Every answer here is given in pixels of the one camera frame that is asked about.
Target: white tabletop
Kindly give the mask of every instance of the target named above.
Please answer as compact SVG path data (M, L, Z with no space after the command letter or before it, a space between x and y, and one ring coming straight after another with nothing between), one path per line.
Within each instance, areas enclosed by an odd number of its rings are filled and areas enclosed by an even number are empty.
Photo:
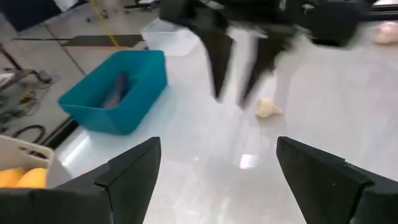
M132 134L78 128L56 154L76 177L160 136L162 162L145 224L305 223L276 158L278 136L398 180L398 47L374 45L370 32L346 50L299 40L254 96L273 99L283 115L257 119L255 100L245 110L236 104L252 41L234 30L219 103L198 46L167 59L168 87Z

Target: teal plastic bin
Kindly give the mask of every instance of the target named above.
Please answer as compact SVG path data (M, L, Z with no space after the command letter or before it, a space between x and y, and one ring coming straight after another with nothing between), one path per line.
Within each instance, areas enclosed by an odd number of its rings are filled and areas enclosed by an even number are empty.
M122 71L128 71L126 96L114 108L101 108ZM166 85L162 51L124 50L110 56L61 96L58 103L86 129L129 134L137 128Z

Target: robotic arm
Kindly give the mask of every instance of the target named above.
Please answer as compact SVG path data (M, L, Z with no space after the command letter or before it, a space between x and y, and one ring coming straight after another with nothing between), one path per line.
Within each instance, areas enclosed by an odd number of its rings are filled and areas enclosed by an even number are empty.
M252 70L240 105L263 71L289 48L297 32L319 45L344 47L376 0L161 0L160 18L189 28L203 42L211 63L215 97L220 96L233 40L230 22L259 32Z

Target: white table surface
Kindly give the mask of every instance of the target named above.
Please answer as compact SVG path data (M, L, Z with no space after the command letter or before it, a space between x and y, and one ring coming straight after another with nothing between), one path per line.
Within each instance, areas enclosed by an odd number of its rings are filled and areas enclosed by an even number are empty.
M76 177L160 136L162 162L145 224L305 223L276 158L278 136L398 180L398 46L374 45L372 29L363 32L346 50L299 40L254 96L273 99L283 115L257 119L255 101L246 110L236 104L252 42L234 30L235 55L219 103L198 46L167 59L168 87L132 134L78 128L56 155Z

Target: purple object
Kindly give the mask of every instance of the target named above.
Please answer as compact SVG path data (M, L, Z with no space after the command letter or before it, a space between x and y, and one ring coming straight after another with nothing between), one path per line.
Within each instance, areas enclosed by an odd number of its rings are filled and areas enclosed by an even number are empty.
M104 101L103 108L110 109L117 106L120 101L123 100L124 96L127 93L127 76L129 75L128 71L121 71L119 76L116 79L116 83L111 93Z

